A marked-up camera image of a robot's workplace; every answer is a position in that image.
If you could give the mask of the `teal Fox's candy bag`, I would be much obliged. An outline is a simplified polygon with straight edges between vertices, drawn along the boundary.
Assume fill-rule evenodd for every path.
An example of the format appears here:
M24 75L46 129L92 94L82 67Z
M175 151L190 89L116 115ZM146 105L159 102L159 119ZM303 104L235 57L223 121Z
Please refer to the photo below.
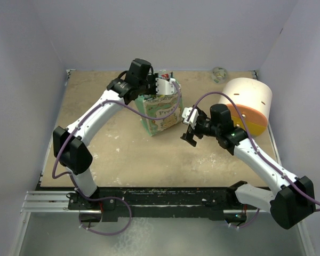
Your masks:
M170 81L171 78L174 78L173 72L168 70L160 70L157 74L159 79L164 79L166 81Z

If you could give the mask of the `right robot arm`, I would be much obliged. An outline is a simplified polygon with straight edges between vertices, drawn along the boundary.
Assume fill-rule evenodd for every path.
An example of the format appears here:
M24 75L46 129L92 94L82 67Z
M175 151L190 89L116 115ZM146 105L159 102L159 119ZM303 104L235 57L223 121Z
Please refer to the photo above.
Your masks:
M240 127L236 127L230 110L224 104L215 104L210 115L196 108L185 108L183 123L188 126L182 140L192 146L194 137L214 137L230 154L243 161L268 186L254 187L245 181L230 186L227 204L238 209L243 204L254 206L271 214L275 222L290 229L316 211L313 182L306 176L299 178L263 152Z

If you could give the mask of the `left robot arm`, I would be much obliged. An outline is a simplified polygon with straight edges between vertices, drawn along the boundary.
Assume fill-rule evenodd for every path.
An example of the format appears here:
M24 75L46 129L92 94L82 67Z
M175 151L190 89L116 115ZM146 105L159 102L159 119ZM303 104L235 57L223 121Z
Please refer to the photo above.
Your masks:
M53 131L52 178L68 175L80 202L87 209L99 204L99 188L90 171L93 161L88 146L97 132L118 111L142 94L156 91L155 74L150 62L136 58L128 70L121 72L104 90L99 100L66 128Z

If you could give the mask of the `green cake paper bag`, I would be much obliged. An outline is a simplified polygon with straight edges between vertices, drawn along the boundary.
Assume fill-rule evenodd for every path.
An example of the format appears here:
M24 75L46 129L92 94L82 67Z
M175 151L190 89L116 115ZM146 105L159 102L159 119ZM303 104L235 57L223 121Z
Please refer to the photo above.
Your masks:
M141 122L150 136L154 136L182 122L183 102L175 87L171 95L140 95L135 100L138 112L153 117L142 118Z

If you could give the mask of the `grey tape roll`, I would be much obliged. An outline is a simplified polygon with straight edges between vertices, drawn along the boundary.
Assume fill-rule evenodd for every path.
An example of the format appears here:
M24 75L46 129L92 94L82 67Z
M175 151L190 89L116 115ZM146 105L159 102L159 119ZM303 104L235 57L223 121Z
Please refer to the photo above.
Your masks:
M211 79L216 84L224 83L228 78L228 72L222 67L215 67L211 73Z

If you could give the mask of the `white cylinder striped lid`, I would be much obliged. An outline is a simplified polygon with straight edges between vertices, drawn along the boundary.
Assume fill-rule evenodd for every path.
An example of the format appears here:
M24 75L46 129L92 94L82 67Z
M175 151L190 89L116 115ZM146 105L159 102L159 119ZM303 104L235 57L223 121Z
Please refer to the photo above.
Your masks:
M225 85L222 92L232 99L229 101L221 96L219 103L230 109L235 126L244 128L237 113L239 110L251 136L257 137L264 133L273 97L271 89L265 83L252 78L234 78Z

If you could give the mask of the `black front frame rail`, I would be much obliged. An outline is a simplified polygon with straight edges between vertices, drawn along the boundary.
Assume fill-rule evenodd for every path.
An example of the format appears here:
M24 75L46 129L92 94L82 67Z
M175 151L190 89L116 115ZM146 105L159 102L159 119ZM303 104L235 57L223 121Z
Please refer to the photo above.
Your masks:
M119 218L204 218L245 221L242 205L226 187L100 187L93 200L69 192L68 208L90 219L116 222Z

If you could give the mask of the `aluminium rail left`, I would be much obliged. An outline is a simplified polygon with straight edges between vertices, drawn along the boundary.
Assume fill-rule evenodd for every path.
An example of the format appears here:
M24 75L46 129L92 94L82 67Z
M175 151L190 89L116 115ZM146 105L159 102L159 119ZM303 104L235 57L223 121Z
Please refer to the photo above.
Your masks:
M67 191L28 191L23 200L22 213L68 212Z

